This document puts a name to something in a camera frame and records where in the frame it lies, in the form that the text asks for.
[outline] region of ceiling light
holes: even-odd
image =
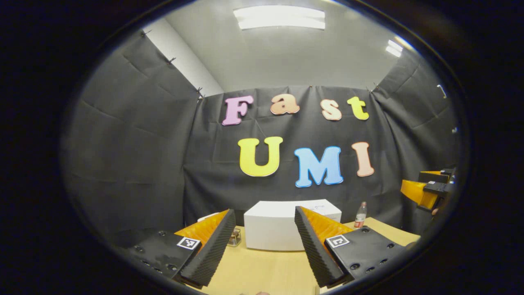
[[[393,47],[394,49],[396,49],[397,51],[400,51],[402,52],[402,46],[398,45],[397,43],[391,41],[391,40],[388,40],[388,44]]]
[[[240,8],[233,11],[242,30],[293,26],[325,29],[325,13],[320,10],[286,5],[264,5]]]
[[[394,49],[394,48],[391,47],[391,46],[386,47],[386,51],[389,52],[389,53],[391,53],[391,54],[393,54],[393,55],[396,56],[396,57],[400,57],[400,54],[401,54],[400,51]]]
[[[407,43],[404,39],[400,38],[399,36],[395,36],[395,40],[400,43],[405,48],[408,48],[409,50],[413,50],[413,47]]]
[[[340,4],[339,2],[337,2],[336,0],[321,0],[321,1],[324,1],[324,2],[327,2],[329,4],[333,4],[333,5],[337,5],[337,6],[340,6],[340,7],[344,7],[347,9],[347,6],[343,5],[343,4]]]

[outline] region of black fabric wall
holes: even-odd
[[[232,208],[241,213],[258,201],[326,198],[355,217],[361,201],[368,215],[420,233],[427,214],[400,193],[402,179],[454,164],[455,127],[449,99],[420,57],[407,50],[371,93],[323,86],[250,89],[198,99],[195,88],[147,37],[135,34],[95,71],[64,120],[63,177],[73,203],[102,234],[161,227],[178,230],[204,215]],[[274,115],[271,98],[290,93],[300,111]],[[240,125],[222,126],[227,98],[252,95]],[[366,102],[366,121],[347,100]],[[333,99],[343,114],[326,120],[320,101]],[[239,166],[240,139],[258,138],[257,164],[268,159],[264,138],[280,136],[280,166],[271,176],[251,177]],[[366,141],[375,173],[358,177],[355,142]],[[297,188],[294,150],[320,158],[339,146],[341,184]]]
[[[415,216],[415,203],[400,193],[402,179],[414,180],[424,170],[454,164],[454,115],[449,99],[436,86],[437,77],[416,54],[405,50],[397,65],[373,92],[323,86],[297,86],[235,91],[205,98],[198,106],[184,162],[184,220],[190,224],[207,214],[234,208],[248,210],[258,201],[294,201],[326,198],[342,211],[342,222],[354,220],[362,201],[368,215],[390,225],[420,233],[427,213]],[[274,115],[273,96],[290,93],[300,111]],[[223,126],[227,98],[251,95],[254,103],[239,125]],[[358,96],[366,102],[369,119],[353,115],[347,100]],[[343,116],[326,120],[320,101],[335,100]],[[280,136],[280,166],[267,177],[251,177],[239,167],[244,138],[260,140],[256,162],[268,160],[264,138]],[[358,163],[353,143],[365,141],[375,173],[356,175]],[[341,184],[321,183],[298,188],[298,158],[294,151],[311,148],[321,158],[328,146],[339,146]]]
[[[66,113],[63,177],[103,235],[178,230],[182,160],[198,94],[147,37],[107,57]]]

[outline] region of foam letter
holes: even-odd
[[[271,99],[274,102],[270,110],[275,115],[285,113],[294,114],[300,110],[297,105],[297,99],[291,94],[279,94]]]
[[[375,169],[371,167],[371,163],[369,162],[369,154],[367,153],[369,144],[367,142],[357,142],[352,144],[351,147],[357,152],[357,175],[360,177],[372,175]]]
[[[315,154],[313,154],[313,151],[308,147],[297,149],[294,154],[299,160],[299,179],[295,182],[297,187],[311,186],[312,182],[309,180],[309,173],[311,173],[311,176],[317,185],[322,182],[324,174],[326,173],[327,176],[324,179],[325,184],[337,184],[344,180],[340,175],[340,147],[327,147],[324,150],[324,155],[322,155],[322,160],[320,162]]]
[[[272,136],[264,139],[269,148],[269,160],[264,166],[255,163],[255,147],[260,142],[256,138],[245,138],[238,141],[240,146],[240,169],[249,176],[268,176],[273,174],[280,164],[280,143],[283,139]]]
[[[322,114],[324,118],[332,121],[338,121],[342,118],[342,113],[339,109],[339,104],[331,99],[324,99],[320,102],[320,107],[323,109]]]
[[[253,97],[243,96],[228,98],[225,102],[227,104],[226,118],[222,121],[222,125],[238,125],[242,120],[237,116],[237,114],[240,113],[240,115],[245,115],[247,113],[247,103],[252,104]]]
[[[369,118],[369,114],[365,113],[362,110],[362,107],[366,106],[366,103],[364,101],[358,99],[358,97],[356,96],[353,96],[352,98],[347,100],[347,103],[351,105],[351,108],[353,109],[353,114],[355,115],[355,117],[357,117],[357,119],[367,120],[367,118]]]

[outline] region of white box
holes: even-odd
[[[259,201],[244,213],[246,247],[275,251],[304,250],[294,223],[295,206],[313,210],[340,222],[342,212],[326,199],[312,201]]]

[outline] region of table surface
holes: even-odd
[[[420,237],[372,217],[367,217],[364,225],[402,246]],[[241,230],[242,241],[236,247],[226,247],[209,286],[203,287],[201,292],[210,295],[256,295],[261,291],[270,295],[315,295],[320,290],[322,293],[304,251],[248,249],[244,227],[237,228]]]

